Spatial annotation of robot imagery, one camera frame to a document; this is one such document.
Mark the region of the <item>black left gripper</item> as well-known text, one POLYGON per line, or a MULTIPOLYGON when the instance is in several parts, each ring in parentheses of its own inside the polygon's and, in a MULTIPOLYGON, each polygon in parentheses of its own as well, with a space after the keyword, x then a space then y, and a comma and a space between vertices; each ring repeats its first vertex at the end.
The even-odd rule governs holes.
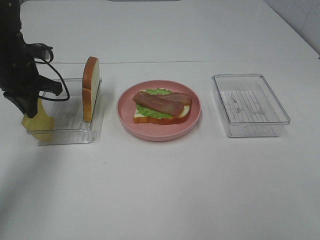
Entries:
POLYGON ((29 118, 38 113, 41 91, 57 96, 63 91, 62 83, 39 74, 33 60, 18 64, 8 57, 0 58, 0 89, 3 96, 29 118))

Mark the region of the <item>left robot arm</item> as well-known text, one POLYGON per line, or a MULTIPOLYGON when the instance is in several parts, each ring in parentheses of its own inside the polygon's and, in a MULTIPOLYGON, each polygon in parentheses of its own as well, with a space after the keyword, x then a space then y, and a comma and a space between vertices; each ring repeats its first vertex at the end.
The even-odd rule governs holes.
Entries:
POLYGON ((68 88, 65 81, 54 81, 39 74, 36 64, 49 65, 52 47, 26 43, 21 32, 21 4, 18 0, 0 2, 0 89, 29 118, 38 113, 40 92, 59 96, 68 88))

